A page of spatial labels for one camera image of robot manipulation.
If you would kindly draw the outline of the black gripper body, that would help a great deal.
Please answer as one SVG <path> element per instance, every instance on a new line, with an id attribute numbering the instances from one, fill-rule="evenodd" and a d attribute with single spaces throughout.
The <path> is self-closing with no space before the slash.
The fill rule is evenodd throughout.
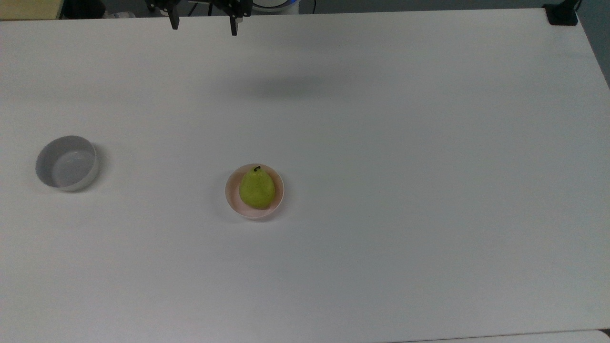
<path id="1" fill-rule="evenodd" d="M 157 9 L 165 15 L 172 11 L 176 12 L 180 2 L 181 0 L 146 0 L 145 4 L 149 11 Z M 252 0 L 188 0 L 188 2 L 192 3 L 192 7 L 187 14 L 188 17 L 192 16 L 198 4 L 207 6 L 209 16 L 215 8 L 220 10 L 221 13 L 235 18 L 250 17 L 253 10 Z"/>

